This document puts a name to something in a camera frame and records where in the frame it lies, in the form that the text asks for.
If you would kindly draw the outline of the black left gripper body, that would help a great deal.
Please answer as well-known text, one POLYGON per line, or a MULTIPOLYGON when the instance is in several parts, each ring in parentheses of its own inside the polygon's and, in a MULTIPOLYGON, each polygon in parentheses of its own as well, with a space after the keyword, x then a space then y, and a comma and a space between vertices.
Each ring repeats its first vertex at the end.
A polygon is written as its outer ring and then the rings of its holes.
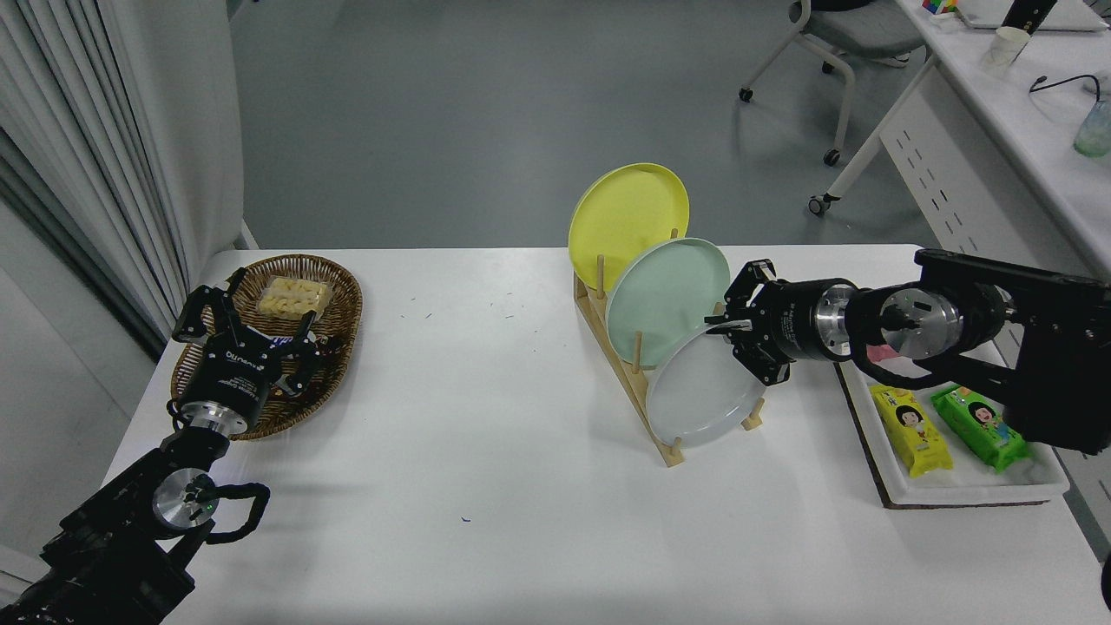
POLYGON ((266 401, 282 373, 273 353, 273 337, 229 332, 209 337, 200 364, 180 396, 180 407, 218 406, 233 411, 243 422, 258 422, 266 401))

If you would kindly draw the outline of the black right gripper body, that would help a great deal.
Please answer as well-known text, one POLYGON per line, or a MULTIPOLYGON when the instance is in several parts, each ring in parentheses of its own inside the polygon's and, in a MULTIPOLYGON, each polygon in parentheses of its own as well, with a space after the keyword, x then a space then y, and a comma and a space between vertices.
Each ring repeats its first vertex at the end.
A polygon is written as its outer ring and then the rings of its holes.
POLYGON ((832 359, 820 336, 818 304, 832 280, 765 280, 753 293, 753 353, 769 363, 832 359))

